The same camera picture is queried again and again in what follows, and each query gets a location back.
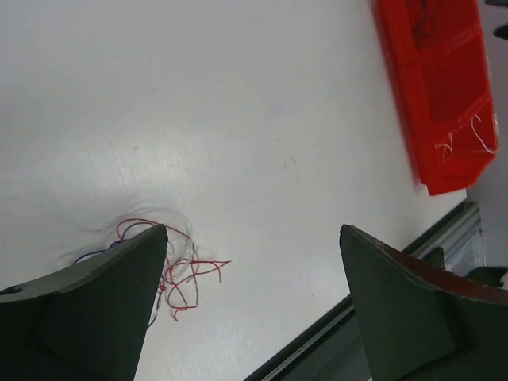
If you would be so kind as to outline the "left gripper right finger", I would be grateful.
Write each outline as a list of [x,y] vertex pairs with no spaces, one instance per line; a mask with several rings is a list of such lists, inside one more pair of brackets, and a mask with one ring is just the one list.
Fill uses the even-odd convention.
[[340,249],[374,380],[505,380],[507,292],[400,252],[353,225]]

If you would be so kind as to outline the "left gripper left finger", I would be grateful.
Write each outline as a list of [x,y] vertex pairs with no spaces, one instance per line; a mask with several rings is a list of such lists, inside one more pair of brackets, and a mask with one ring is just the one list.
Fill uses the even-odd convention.
[[156,225],[1,292],[3,380],[132,380],[167,253]]

